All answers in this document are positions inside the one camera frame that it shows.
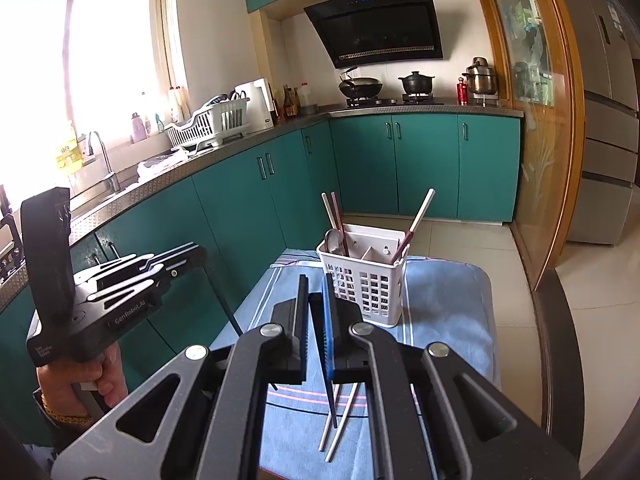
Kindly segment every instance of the window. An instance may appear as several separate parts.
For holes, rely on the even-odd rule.
[[[14,207],[69,186],[55,165],[68,120],[111,148],[130,142],[134,112],[155,132],[168,116],[150,1],[0,0],[0,183]]]

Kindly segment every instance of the white plastic basket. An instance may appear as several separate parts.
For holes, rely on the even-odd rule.
[[[409,245],[395,265],[388,261],[405,233],[352,224],[345,224],[344,230],[349,258],[327,253],[324,240],[316,249],[324,271],[334,277],[335,295],[357,303],[364,320],[385,327],[395,326],[402,313]]]
[[[174,148],[196,146],[198,151],[206,144],[215,146],[223,139],[242,134],[249,129],[246,118],[248,101],[248,98],[233,99],[204,105],[194,112],[193,117],[186,123],[180,126],[171,123],[164,130]]]

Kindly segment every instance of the gray refrigerator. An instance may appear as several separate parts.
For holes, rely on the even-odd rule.
[[[638,92],[616,8],[608,0],[565,0],[584,80],[585,146],[568,240],[617,244],[638,163]]]

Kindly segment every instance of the tile floor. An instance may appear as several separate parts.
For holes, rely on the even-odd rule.
[[[407,230],[411,220],[348,216],[346,223]],[[502,390],[538,424],[542,415],[540,346],[529,287],[507,226],[423,221],[411,254],[480,267],[491,279]]]
[[[615,247],[568,243],[557,268],[584,375],[583,474],[613,442],[640,395],[640,189]]]

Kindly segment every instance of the metal screw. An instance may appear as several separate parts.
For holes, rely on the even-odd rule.
[[[449,355],[449,347],[444,343],[431,343],[429,345],[429,354],[434,357],[446,357]]]
[[[373,332],[373,325],[371,323],[365,323],[361,321],[359,323],[354,323],[354,325],[351,327],[351,331],[355,335],[369,335],[371,332]]]
[[[199,361],[207,355],[207,349],[202,345],[191,345],[184,351],[184,354],[187,356],[187,359]]]
[[[261,327],[260,333],[265,337],[276,337],[282,333],[282,327],[276,323],[267,323]]]

